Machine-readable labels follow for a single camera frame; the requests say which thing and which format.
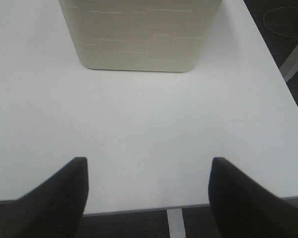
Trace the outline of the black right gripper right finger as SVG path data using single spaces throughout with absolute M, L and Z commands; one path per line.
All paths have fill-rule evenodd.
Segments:
M 225 158 L 213 158 L 210 207 L 223 238 L 298 238 L 298 208 Z

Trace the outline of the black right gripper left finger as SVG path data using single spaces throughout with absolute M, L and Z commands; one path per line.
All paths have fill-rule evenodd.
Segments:
M 26 195 L 0 207 L 0 238 L 73 238 L 87 198 L 87 159 L 76 157 Z

